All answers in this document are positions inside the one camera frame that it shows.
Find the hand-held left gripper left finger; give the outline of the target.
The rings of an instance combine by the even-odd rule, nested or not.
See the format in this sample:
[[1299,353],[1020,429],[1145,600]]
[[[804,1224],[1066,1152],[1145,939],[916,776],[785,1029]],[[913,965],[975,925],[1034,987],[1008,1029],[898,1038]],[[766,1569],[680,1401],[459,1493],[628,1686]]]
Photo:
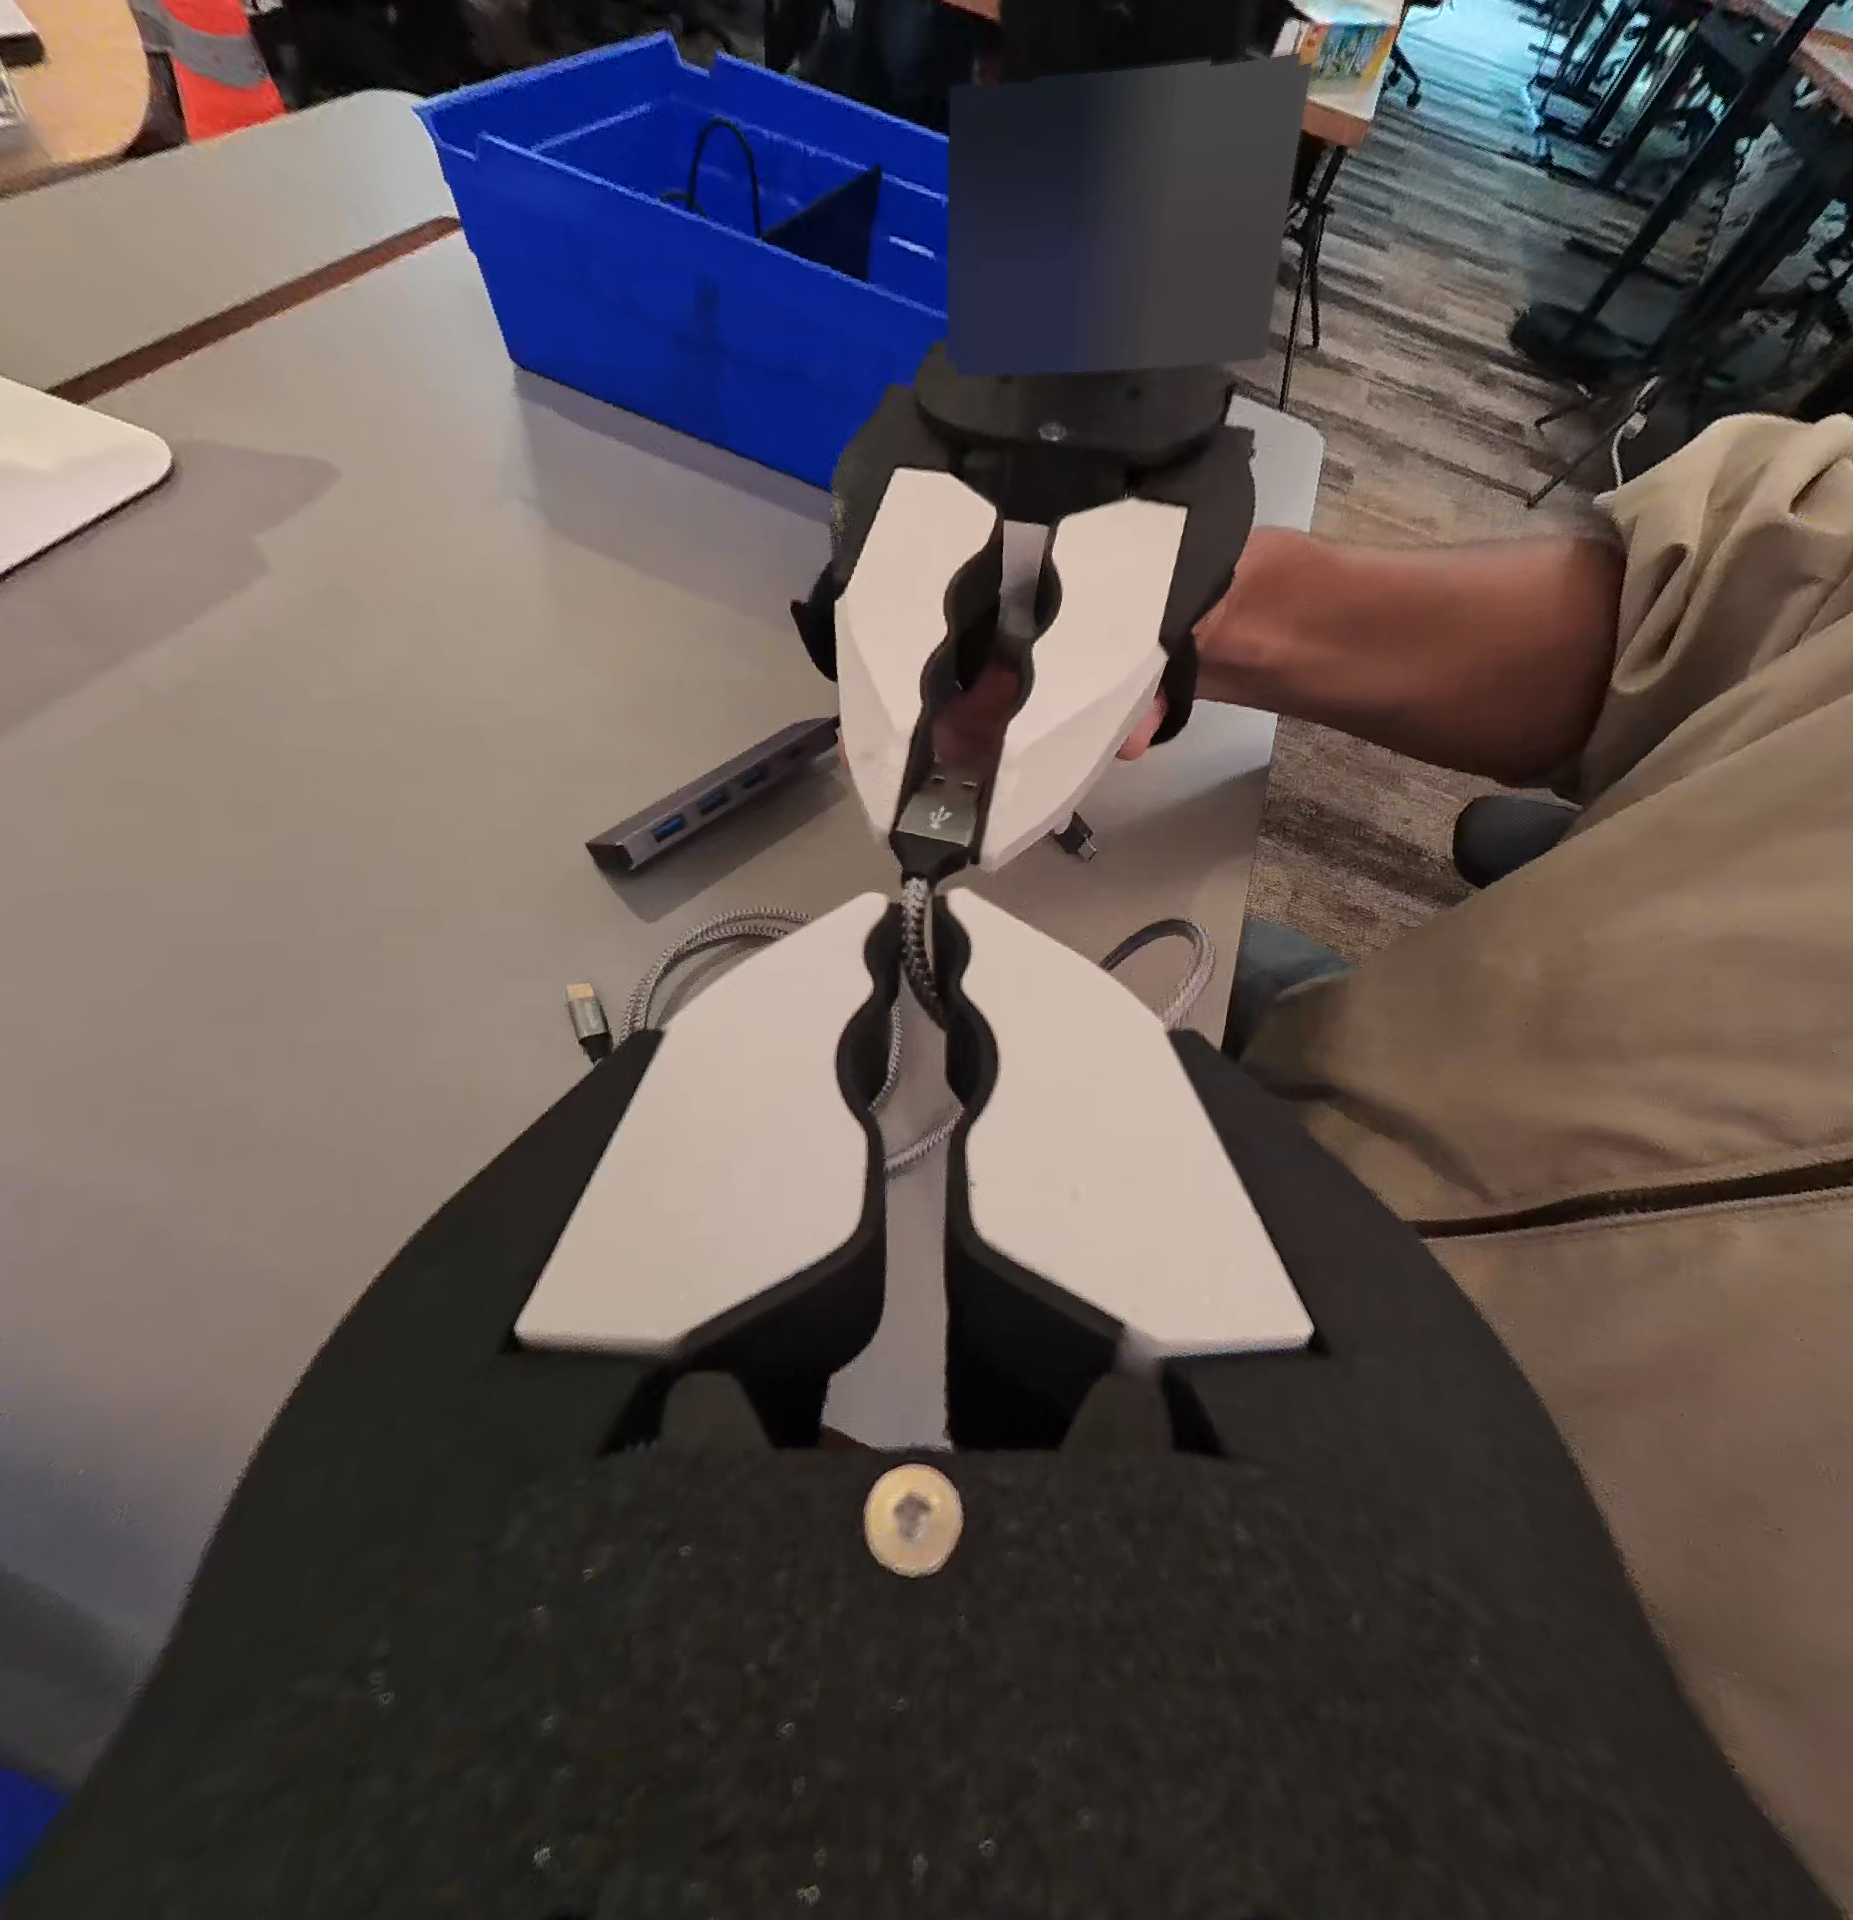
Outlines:
[[515,1342],[731,1377],[776,1443],[887,1307],[887,898],[861,893],[637,1041],[624,1111]]

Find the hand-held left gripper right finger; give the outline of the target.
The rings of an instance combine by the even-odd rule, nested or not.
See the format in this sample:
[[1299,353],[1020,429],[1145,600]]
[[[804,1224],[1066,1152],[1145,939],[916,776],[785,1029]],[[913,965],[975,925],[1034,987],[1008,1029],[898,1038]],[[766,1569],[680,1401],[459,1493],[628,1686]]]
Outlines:
[[939,898],[945,1406],[956,1447],[1050,1447],[1110,1373],[1286,1357],[1313,1316],[1167,1029],[986,898]]

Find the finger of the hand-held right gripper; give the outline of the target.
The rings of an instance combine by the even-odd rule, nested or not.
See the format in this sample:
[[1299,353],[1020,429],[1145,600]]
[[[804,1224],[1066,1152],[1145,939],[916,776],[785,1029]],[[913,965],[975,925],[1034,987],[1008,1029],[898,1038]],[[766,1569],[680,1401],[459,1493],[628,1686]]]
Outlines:
[[832,607],[841,754],[877,836],[937,759],[962,659],[1002,610],[1002,512],[950,470],[893,467]]
[[1060,830],[1150,713],[1167,650],[1159,622],[1189,505],[1120,498],[1050,531],[1054,621],[1031,637],[1029,692],[988,778],[979,870],[992,873]]

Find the person's right forearm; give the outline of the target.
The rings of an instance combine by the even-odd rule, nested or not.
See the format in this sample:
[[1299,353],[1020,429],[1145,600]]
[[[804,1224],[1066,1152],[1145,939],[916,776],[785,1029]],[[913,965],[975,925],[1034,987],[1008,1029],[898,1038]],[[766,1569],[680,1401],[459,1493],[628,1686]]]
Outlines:
[[1607,702],[1621,590],[1624,555],[1593,537],[1305,541],[1282,557],[1266,702],[1443,773],[1546,782]]

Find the person's right hand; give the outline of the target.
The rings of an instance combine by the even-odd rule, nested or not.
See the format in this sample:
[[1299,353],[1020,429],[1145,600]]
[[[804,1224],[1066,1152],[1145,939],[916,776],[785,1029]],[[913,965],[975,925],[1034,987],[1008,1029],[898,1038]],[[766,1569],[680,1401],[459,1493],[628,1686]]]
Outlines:
[[1305,548],[1286,529],[1252,531],[1230,585],[1195,621],[1189,645],[1167,659],[1152,702],[1134,718],[1120,759],[1143,759],[1171,740],[1195,702],[1263,708],[1280,695],[1289,650],[1289,562]]

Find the black framed background desk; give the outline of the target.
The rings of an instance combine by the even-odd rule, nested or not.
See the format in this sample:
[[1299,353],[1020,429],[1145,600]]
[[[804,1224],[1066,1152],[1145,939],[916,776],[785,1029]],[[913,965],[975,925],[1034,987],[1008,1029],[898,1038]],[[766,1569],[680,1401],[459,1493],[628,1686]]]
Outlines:
[[1588,273],[1509,323],[1527,361],[1583,389],[1735,320],[1853,197],[1853,2],[1612,2],[1611,26],[1631,41],[1607,91],[1534,130],[1621,224],[1569,234]]

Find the wooden book stand white base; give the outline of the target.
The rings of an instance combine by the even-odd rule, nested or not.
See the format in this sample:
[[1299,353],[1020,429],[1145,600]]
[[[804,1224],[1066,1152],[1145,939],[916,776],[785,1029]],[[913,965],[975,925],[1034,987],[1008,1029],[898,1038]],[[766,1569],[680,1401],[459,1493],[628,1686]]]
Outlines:
[[[0,158],[33,126],[0,52]],[[173,477],[173,446],[93,405],[0,375],[0,579]]]

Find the orange traffic cone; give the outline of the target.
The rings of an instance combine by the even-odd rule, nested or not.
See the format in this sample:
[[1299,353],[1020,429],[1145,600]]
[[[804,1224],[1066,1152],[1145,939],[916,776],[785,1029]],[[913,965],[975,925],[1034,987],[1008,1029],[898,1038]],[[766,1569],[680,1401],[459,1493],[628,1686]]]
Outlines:
[[152,117],[180,139],[217,139],[288,115],[253,2],[131,2],[152,78]]

